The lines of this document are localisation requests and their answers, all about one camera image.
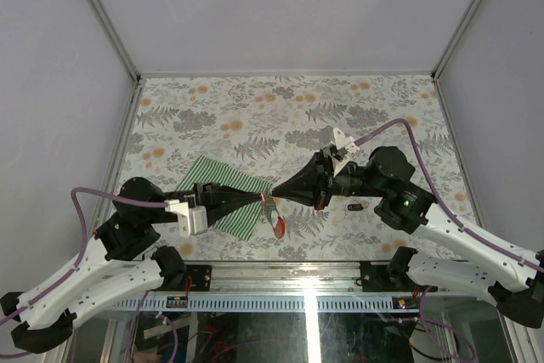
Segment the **red keyring fob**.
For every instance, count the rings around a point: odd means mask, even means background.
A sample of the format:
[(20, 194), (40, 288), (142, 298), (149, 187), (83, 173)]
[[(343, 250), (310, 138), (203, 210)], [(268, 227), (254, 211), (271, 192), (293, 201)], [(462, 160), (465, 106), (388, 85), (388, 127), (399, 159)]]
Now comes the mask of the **red keyring fob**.
[(276, 218), (274, 234), (277, 239), (282, 239), (286, 234), (286, 222), (281, 216)]

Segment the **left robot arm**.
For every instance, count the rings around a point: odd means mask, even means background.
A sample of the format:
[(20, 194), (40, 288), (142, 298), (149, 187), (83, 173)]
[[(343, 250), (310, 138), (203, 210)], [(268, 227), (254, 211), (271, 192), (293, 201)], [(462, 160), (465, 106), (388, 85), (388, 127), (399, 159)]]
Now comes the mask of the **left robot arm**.
[(21, 355), (60, 346), (90, 318), (141, 292), (187, 288), (187, 267), (179, 252), (157, 244), (156, 224), (174, 223), (183, 237), (207, 231), (222, 218), (259, 203), (261, 194), (217, 183), (164, 192), (148, 179), (125, 182), (111, 200), (115, 211), (83, 240), (79, 253), (42, 284), (1, 298), (1, 322)]

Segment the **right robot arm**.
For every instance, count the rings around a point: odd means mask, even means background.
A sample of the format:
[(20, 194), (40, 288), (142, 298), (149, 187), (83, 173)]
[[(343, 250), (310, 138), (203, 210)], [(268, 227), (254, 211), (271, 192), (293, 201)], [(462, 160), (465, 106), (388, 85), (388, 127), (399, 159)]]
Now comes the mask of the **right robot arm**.
[(301, 171), (274, 187), (272, 195), (316, 210), (333, 196), (377, 197), (375, 214), (388, 227), (433, 241), (462, 256), (440, 260), (399, 247), (386, 271), (401, 291), (436, 286), (483, 300), (509, 320), (530, 328), (543, 323), (543, 254), (514, 246), (440, 206), (438, 197), (411, 182), (415, 168), (396, 147), (375, 149), (365, 166), (341, 170), (326, 150)]

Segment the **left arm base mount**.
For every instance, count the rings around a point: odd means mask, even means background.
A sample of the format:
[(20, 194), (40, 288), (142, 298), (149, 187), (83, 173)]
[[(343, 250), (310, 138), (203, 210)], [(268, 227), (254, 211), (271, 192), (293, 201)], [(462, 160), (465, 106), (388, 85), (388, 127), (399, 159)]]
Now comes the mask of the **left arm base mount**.
[(209, 292), (212, 282), (213, 267), (205, 264), (187, 266), (185, 273), (186, 292)]

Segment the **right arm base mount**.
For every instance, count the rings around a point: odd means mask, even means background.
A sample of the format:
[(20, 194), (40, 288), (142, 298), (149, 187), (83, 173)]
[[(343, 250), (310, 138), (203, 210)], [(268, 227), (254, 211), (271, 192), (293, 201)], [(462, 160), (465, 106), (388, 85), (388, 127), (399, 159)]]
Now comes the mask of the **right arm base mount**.
[(359, 277), (355, 285), (362, 292), (399, 292), (400, 288), (388, 273), (389, 261), (359, 261)]

